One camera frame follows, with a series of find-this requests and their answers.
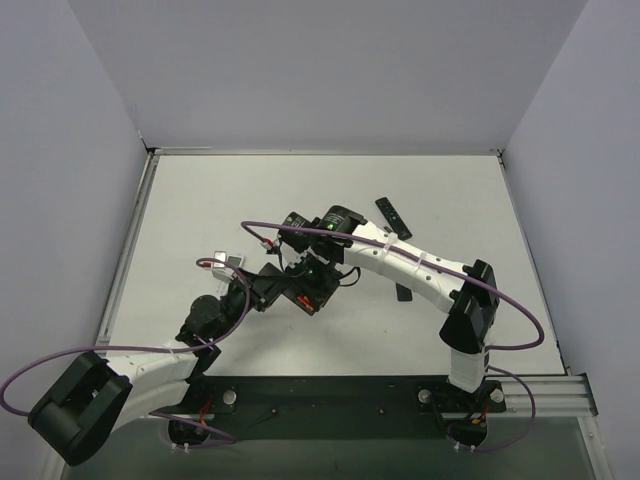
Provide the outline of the black battery cover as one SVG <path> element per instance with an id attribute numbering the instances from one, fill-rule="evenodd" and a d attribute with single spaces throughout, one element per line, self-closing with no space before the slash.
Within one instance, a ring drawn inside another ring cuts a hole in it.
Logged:
<path id="1" fill-rule="evenodd" d="M 396 285 L 396 296 L 399 302 L 411 302 L 413 300 L 412 291 L 403 285 Z"/>

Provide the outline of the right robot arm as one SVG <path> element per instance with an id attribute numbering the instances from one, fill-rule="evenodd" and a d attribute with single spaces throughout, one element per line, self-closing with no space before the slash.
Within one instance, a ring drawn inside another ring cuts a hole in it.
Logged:
<path id="1" fill-rule="evenodd" d="M 496 286 L 489 264 L 437 257 L 339 205 L 312 221 L 290 213 L 278 237 L 299 254 L 376 273 L 431 302 L 446 314 L 439 336 L 451 352 L 448 382 L 467 393 L 480 388 L 489 359 L 486 337 L 500 300 L 473 281 Z"/>

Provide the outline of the wide black remote control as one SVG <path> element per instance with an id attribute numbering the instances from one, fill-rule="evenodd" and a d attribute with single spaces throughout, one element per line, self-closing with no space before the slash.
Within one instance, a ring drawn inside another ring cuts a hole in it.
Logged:
<path id="1" fill-rule="evenodd" d="M 310 269 L 308 267 L 286 267 L 284 271 L 275 265 L 267 263 L 257 275 L 264 276 L 273 281 L 273 287 L 269 290 L 271 306 L 278 298 L 285 297 L 307 315 L 314 315 L 320 310 L 319 300 L 314 296 L 310 286 Z M 298 296 L 306 296 L 314 307 L 314 312 L 308 311 L 297 300 Z"/>

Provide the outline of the aluminium front rail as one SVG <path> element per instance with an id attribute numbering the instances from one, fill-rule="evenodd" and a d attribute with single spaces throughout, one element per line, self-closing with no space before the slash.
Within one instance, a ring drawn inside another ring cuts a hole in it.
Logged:
<path id="1" fill-rule="evenodd" d="M 380 416 L 397 410 L 416 415 L 438 412 L 446 418 L 478 415 L 488 409 L 491 415 L 525 417 L 532 406 L 538 417 L 597 413 L 584 376 L 524 376 L 517 381 L 492 375 L 488 380 L 499 384 L 500 403 L 490 399 L 489 386 L 480 394 L 467 394 L 439 375 L 213 376 L 195 381 L 180 402 L 162 411 L 194 418 L 247 415 L 251 410 L 269 418 L 340 409 Z"/>

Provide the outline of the white remote control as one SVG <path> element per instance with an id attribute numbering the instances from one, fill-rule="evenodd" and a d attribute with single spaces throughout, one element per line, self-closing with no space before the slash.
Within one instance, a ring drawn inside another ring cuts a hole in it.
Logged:
<path id="1" fill-rule="evenodd" d="M 233 275 L 232 275 L 231 278 L 229 278 L 226 281 L 220 281 L 220 280 L 217 280 L 217 279 L 215 279 L 213 277 L 217 282 L 216 295 L 218 297 L 221 297 L 221 296 L 223 296 L 223 295 L 225 295 L 227 293 L 229 284 L 231 283 L 231 281 L 234 278 L 235 270 L 241 268 L 243 266 L 243 263 L 244 263 L 244 256 L 243 255 L 241 255 L 241 254 L 230 254 L 230 253 L 228 253 L 228 255 L 229 255 L 229 260 L 228 260 L 227 265 L 233 270 Z"/>

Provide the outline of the red orange battery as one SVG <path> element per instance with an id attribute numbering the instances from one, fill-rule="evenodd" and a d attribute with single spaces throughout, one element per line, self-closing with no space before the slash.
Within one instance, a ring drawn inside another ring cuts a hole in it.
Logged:
<path id="1" fill-rule="evenodd" d="M 314 312 L 314 307 L 306 296 L 300 295 L 297 297 L 297 300 L 308 311 Z"/>

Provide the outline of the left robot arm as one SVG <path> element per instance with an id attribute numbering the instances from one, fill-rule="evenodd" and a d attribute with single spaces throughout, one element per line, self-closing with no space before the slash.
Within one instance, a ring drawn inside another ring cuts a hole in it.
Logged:
<path id="1" fill-rule="evenodd" d="M 219 357 L 251 309 L 268 304 L 267 281 L 241 271 L 225 295 L 193 301 L 174 340 L 113 358 L 80 354 L 28 413 L 28 423 L 70 466 L 91 458 L 117 428 L 177 405 L 193 411 L 205 387 L 195 380 Z"/>

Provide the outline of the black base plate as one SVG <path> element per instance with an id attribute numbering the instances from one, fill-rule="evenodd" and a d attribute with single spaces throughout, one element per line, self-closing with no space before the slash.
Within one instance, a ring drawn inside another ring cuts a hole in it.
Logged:
<path id="1" fill-rule="evenodd" d="M 443 375 L 204 376 L 169 414 L 192 415 L 239 440 L 426 440 L 446 421 L 506 410 L 502 385 L 474 393 Z"/>

